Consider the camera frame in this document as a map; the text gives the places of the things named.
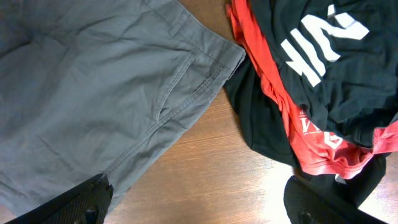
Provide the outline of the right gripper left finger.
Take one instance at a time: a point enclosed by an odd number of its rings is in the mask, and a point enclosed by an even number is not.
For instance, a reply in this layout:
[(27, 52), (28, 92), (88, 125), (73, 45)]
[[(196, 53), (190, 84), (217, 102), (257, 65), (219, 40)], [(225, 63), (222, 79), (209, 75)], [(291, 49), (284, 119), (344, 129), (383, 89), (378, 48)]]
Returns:
[(97, 174), (6, 224), (103, 224), (113, 197), (106, 174)]

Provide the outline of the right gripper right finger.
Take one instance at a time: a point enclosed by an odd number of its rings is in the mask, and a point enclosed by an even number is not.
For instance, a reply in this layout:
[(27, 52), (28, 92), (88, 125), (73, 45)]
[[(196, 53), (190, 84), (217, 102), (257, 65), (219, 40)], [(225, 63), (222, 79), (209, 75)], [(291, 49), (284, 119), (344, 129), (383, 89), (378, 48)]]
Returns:
[(284, 207), (292, 224), (386, 224), (295, 175), (286, 183)]

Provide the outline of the grey shorts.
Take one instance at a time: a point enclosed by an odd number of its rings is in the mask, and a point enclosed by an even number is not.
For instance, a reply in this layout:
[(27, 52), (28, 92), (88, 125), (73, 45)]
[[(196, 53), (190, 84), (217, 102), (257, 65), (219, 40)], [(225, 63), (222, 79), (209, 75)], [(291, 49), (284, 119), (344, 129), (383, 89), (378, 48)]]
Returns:
[(244, 56), (174, 0), (2, 1), (1, 203), (103, 173), (116, 206)]

